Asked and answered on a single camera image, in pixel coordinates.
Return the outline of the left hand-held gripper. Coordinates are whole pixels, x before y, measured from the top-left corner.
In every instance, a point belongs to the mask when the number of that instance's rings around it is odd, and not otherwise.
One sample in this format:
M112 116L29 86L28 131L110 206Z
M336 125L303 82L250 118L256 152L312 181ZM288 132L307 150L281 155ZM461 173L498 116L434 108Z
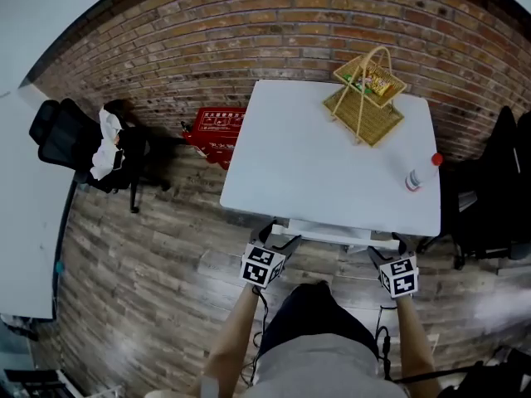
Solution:
M276 279L285 262L297 251L302 236L288 237L273 235L271 250L257 246L264 245L272 230L274 221L267 221L251 231L250 244L246 245L241 258L240 279L253 285L268 285Z

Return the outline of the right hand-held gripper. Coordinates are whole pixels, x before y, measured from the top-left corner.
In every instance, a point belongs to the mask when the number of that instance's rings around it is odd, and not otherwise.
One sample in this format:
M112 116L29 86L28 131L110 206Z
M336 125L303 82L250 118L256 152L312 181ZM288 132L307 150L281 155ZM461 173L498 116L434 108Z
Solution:
M400 298L418 291L416 245L409 235L393 232L392 238L399 242L400 260L390 262L389 257L373 246L368 247L368 256L379 271L381 285L389 292L390 297Z

